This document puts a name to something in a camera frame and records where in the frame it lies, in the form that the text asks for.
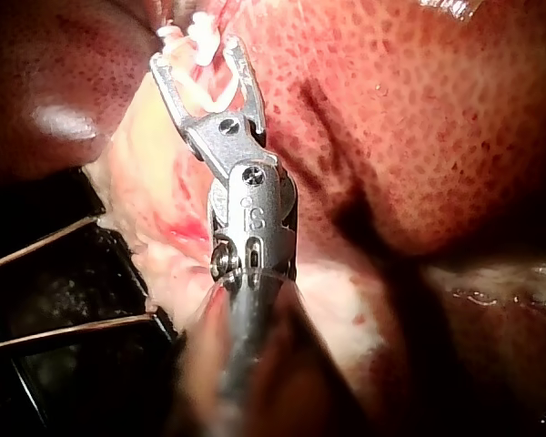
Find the metal pin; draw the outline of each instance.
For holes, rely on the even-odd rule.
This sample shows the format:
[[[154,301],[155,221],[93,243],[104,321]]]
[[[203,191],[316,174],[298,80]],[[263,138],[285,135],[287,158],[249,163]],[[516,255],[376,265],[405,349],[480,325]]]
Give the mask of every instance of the metal pin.
[[[58,330],[49,330],[38,334],[28,335],[19,339],[13,339],[0,342],[0,350],[11,349],[24,346],[30,342],[52,340],[56,337],[63,337],[71,334],[94,332],[99,330],[107,330],[111,328],[119,328],[121,326],[132,325],[136,323],[148,322],[154,319],[153,313],[140,314],[137,316],[120,317],[117,319],[92,321],[82,325],[70,326]]]

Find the metal jaw tip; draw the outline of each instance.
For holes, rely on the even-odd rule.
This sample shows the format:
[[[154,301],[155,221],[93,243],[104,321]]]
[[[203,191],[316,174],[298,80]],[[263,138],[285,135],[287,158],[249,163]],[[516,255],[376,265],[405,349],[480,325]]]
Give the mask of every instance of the metal jaw tip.
[[[239,111],[225,110],[203,117],[193,117],[188,113],[177,92],[172,66],[161,54],[152,56],[150,69],[178,133],[196,158],[205,161],[215,178],[226,188],[228,175],[240,160],[264,159],[275,166],[278,162],[275,156],[263,150],[263,96],[248,60],[247,49],[237,36],[227,39],[224,58],[233,79],[238,80],[245,103]]]
[[[253,123],[257,136],[263,135],[265,133],[263,96],[255,78],[255,70],[248,60],[247,49],[238,36],[227,38],[223,57],[233,74],[233,80],[238,80],[245,99],[244,106],[238,112]],[[177,92],[176,83],[172,77],[172,66],[168,60],[161,53],[156,53],[151,57],[149,64],[172,121],[180,135],[186,137],[188,127],[200,118],[193,117],[188,113]]]

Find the screw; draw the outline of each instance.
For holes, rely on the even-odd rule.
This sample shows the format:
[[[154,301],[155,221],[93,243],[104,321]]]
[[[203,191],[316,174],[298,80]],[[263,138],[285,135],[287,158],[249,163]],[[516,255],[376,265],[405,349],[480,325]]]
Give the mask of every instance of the screw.
[[[245,182],[247,185],[256,187],[257,185],[261,185],[263,183],[265,173],[263,173],[263,170],[259,167],[249,167],[243,171],[242,178],[243,182]]]
[[[236,135],[240,130],[240,124],[235,118],[226,118],[220,122],[218,130],[222,135]]]
[[[224,275],[238,267],[238,257],[230,242],[221,241],[212,252],[210,274],[213,280],[219,280]]]

